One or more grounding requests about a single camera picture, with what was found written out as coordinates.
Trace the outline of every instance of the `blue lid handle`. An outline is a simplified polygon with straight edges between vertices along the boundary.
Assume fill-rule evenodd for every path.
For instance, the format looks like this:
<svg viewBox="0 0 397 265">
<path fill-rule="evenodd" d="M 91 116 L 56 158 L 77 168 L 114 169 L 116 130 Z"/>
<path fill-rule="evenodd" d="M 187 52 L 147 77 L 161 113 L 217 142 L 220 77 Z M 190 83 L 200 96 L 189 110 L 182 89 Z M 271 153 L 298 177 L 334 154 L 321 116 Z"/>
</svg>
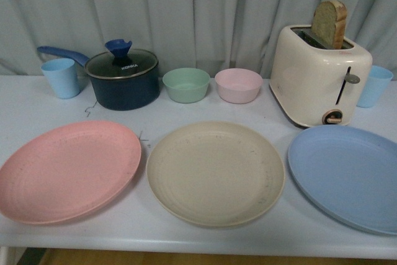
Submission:
<svg viewBox="0 0 397 265">
<path fill-rule="evenodd" d="M 106 44 L 105 47 L 108 49 L 114 57 L 117 58 L 122 58 L 126 57 L 128 51 L 130 50 L 132 46 L 132 42 L 129 41 L 128 43 L 125 42 L 124 40 L 109 40 Z"/>
</svg>

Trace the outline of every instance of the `pot lid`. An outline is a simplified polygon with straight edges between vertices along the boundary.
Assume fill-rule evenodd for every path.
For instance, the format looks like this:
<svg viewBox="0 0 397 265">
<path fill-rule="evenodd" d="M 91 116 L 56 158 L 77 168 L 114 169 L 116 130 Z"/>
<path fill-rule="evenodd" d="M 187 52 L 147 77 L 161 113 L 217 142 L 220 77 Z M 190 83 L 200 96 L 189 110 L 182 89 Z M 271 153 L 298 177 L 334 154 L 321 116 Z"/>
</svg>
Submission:
<svg viewBox="0 0 397 265">
<path fill-rule="evenodd" d="M 131 49 L 132 42 L 111 40 L 105 44 L 109 52 L 92 57 L 85 65 L 88 75 L 99 79 L 127 79 L 147 73 L 158 65 L 155 54 Z"/>
</svg>

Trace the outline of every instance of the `bread slice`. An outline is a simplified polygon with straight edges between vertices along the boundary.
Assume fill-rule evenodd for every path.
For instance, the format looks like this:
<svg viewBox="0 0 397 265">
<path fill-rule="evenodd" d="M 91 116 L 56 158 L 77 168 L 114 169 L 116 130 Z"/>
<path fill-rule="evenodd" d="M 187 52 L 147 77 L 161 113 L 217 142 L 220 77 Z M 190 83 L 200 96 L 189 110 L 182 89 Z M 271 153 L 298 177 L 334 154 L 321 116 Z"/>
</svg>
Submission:
<svg viewBox="0 0 397 265">
<path fill-rule="evenodd" d="M 342 48 L 347 9 L 338 0 L 324 1 L 314 12 L 311 31 L 333 49 Z"/>
</svg>

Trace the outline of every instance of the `navy blue saucepan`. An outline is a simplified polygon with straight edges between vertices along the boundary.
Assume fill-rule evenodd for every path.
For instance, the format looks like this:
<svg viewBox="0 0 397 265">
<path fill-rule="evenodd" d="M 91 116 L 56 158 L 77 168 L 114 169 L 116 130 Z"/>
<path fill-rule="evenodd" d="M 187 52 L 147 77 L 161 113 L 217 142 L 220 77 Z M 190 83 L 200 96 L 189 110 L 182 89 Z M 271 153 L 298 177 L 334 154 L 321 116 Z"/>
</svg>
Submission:
<svg viewBox="0 0 397 265">
<path fill-rule="evenodd" d="M 160 93 L 158 59 L 155 54 L 131 49 L 131 42 L 111 40 L 109 52 L 88 58 L 79 52 L 42 46 L 41 53 L 73 59 L 89 75 L 95 96 L 110 110 L 133 110 L 153 102 Z"/>
</svg>

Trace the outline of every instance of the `glass lid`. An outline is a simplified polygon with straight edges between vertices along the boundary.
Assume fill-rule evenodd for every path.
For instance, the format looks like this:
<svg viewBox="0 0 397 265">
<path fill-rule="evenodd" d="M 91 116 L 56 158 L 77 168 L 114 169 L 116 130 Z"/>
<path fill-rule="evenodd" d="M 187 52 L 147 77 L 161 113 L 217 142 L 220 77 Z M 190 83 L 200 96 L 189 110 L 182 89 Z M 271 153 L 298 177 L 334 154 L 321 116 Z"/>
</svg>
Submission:
<svg viewBox="0 0 397 265">
<path fill-rule="evenodd" d="M 88 75 L 99 79 L 127 79 L 140 76 L 158 64 L 155 54 L 131 49 L 125 56 L 115 56 L 105 52 L 92 57 L 86 63 Z"/>
</svg>

